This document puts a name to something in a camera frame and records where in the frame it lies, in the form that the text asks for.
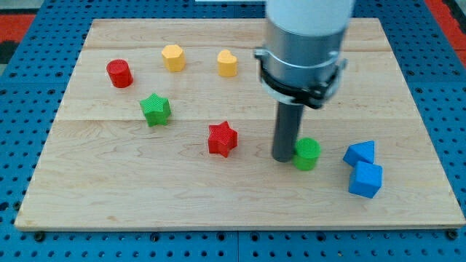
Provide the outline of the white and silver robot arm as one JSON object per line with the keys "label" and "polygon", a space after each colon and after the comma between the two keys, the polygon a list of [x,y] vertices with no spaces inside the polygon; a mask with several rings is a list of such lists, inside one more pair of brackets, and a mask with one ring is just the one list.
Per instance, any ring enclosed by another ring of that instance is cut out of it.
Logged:
{"label": "white and silver robot arm", "polygon": [[339,88],[339,57],[355,0],[267,0],[264,43],[254,51],[263,88],[290,106],[319,109]]}

